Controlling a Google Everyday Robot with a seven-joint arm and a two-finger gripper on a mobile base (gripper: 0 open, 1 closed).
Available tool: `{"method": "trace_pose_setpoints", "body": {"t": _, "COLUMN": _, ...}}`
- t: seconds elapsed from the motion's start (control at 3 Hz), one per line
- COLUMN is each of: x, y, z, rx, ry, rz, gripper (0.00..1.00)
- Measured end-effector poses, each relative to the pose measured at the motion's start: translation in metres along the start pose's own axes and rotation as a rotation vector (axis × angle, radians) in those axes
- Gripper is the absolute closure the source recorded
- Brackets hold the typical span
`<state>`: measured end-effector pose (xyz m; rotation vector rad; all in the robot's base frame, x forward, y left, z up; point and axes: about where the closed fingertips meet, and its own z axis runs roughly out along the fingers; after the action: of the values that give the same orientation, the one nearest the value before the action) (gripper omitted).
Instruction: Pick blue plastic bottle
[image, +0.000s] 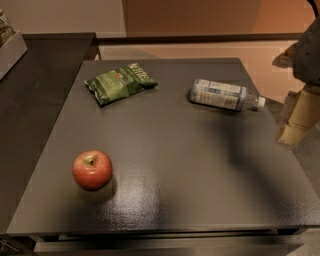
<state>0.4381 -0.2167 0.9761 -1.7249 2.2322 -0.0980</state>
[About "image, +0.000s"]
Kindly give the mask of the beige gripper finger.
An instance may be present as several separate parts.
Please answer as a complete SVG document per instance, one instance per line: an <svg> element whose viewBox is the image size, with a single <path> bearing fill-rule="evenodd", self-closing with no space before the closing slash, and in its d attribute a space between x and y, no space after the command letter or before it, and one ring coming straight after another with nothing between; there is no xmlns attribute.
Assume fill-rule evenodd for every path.
<svg viewBox="0 0 320 256"><path fill-rule="evenodd" d="M298 145L320 121L320 87L306 84L299 92L290 91L285 99L276 141Z"/></svg>
<svg viewBox="0 0 320 256"><path fill-rule="evenodd" d="M280 63L284 66L291 66L296 53L297 44L294 43L279 55Z"/></svg>

